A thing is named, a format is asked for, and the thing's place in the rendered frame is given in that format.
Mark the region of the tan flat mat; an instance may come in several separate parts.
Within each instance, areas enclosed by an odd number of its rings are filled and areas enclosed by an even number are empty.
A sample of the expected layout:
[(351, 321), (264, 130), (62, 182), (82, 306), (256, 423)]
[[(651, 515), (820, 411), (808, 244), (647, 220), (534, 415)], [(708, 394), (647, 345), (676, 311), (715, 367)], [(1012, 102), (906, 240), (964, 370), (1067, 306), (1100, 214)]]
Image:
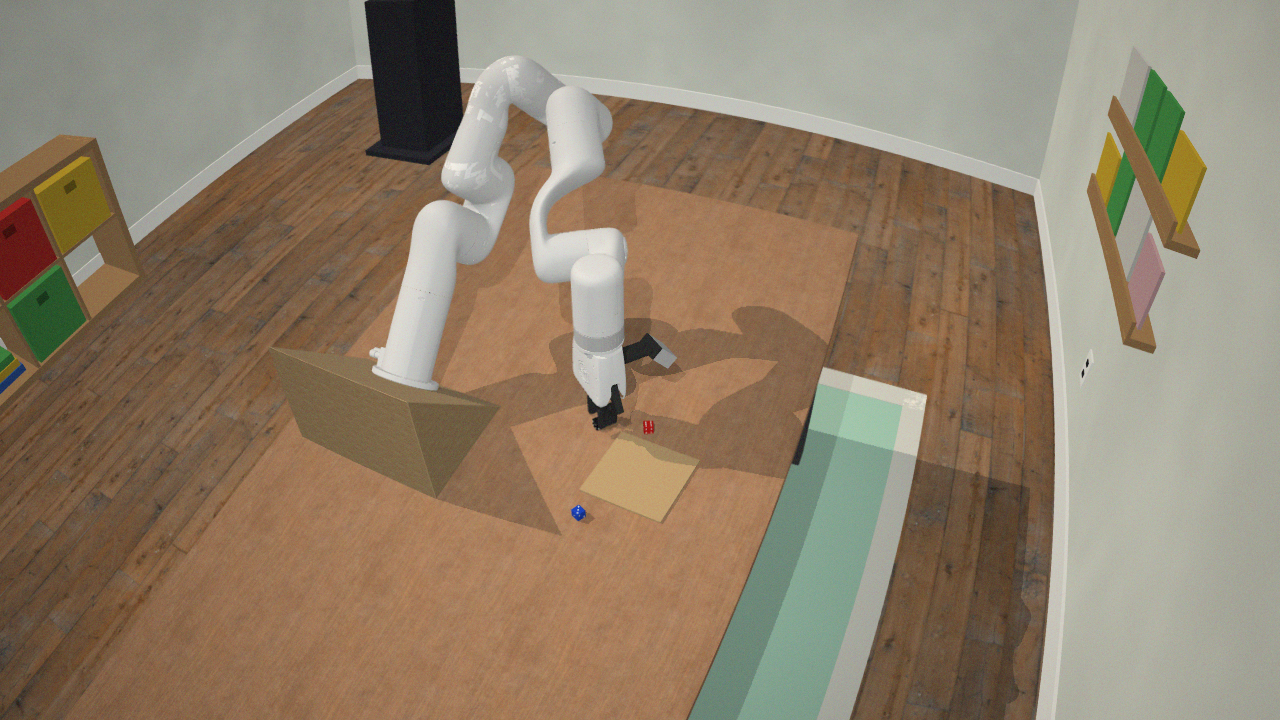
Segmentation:
[(660, 523), (699, 462), (621, 430), (579, 491)]

